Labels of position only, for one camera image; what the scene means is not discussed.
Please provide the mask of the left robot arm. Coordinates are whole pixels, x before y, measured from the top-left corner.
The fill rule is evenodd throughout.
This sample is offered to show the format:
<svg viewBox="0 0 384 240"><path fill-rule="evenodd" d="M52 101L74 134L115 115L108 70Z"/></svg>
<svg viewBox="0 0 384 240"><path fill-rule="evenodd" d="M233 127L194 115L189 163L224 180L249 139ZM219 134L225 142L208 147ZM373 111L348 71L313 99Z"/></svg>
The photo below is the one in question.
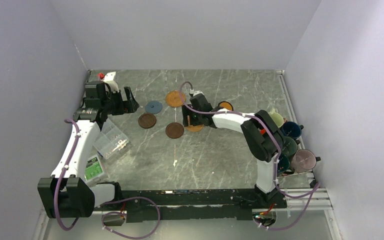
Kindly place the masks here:
<svg viewBox="0 0 384 240"><path fill-rule="evenodd" d="M72 125L66 149L51 175L37 184L48 217L87 218L102 204L111 210L123 205L120 185L105 182L88 186L86 168L92 148L107 159L129 143L128 137L108 121L109 115L132 114L139 108L131 88L124 87L124 92L126 99L113 80L85 84L83 106L71 119L65 119Z"/></svg>

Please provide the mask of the dark wooden coaster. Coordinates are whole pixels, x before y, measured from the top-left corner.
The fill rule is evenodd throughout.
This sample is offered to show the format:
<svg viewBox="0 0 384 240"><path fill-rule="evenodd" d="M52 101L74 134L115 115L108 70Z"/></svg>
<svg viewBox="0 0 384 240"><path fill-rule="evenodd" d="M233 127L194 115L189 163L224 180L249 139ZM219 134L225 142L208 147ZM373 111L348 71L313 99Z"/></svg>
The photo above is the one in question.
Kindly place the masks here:
<svg viewBox="0 0 384 240"><path fill-rule="evenodd" d="M138 125L141 128L149 129L157 123L157 118L152 113L144 113L138 118Z"/></svg>
<svg viewBox="0 0 384 240"><path fill-rule="evenodd" d="M184 134L184 126L178 122L171 122L166 126L165 134L171 139L180 138Z"/></svg>

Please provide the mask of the blue round coaster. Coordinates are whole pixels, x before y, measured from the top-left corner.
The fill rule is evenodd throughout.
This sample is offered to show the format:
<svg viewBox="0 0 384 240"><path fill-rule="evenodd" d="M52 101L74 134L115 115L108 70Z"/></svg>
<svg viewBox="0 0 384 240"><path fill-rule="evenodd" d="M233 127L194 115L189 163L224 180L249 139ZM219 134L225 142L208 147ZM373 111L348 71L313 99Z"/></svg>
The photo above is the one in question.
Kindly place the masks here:
<svg viewBox="0 0 384 240"><path fill-rule="evenodd" d="M154 115L160 113L162 109L162 103L157 100L151 100L145 105L145 111Z"/></svg>

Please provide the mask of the orange black cup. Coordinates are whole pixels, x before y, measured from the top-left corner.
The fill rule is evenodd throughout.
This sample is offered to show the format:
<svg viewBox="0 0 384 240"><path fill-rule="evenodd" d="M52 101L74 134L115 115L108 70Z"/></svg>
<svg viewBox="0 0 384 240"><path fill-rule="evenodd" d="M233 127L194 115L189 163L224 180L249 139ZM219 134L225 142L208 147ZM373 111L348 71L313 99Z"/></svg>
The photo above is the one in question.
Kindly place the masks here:
<svg viewBox="0 0 384 240"><path fill-rule="evenodd" d="M222 109L227 109L228 111L233 111L234 110L233 105L230 102L228 102L228 101L221 101L221 102L218 103L217 106L222 108Z"/></svg>

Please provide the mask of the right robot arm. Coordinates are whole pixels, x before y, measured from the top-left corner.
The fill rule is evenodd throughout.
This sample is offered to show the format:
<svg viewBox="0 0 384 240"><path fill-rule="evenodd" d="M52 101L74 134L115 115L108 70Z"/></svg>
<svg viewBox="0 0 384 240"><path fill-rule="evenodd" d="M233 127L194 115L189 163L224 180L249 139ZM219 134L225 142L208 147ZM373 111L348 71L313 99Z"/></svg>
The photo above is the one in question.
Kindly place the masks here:
<svg viewBox="0 0 384 240"><path fill-rule="evenodd" d="M256 205L262 208L284 207L284 198L278 189L277 164L285 138L267 111L242 113L220 106L212 107L202 93L195 93L189 104L182 105L182 115L185 127L205 125L243 134L257 162Z"/></svg>

